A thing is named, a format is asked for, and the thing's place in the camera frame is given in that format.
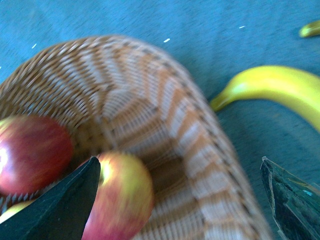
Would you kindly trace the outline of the worn left gripper right finger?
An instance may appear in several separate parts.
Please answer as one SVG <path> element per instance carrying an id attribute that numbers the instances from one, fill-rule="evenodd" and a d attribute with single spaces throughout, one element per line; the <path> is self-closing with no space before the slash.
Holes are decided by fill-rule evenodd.
<path id="1" fill-rule="evenodd" d="M 283 240 L 320 238 L 320 187 L 314 187 L 262 157 L 262 183 Z"/>

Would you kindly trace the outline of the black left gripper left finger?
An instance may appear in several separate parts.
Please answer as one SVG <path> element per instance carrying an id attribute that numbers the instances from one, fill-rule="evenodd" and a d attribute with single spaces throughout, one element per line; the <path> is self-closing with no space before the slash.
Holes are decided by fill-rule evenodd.
<path id="1" fill-rule="evenodd" d="M 92 210 L 101 165 L 91 157 L 44 195 L 0 224 L 2 240 L 80 240 Z"/>

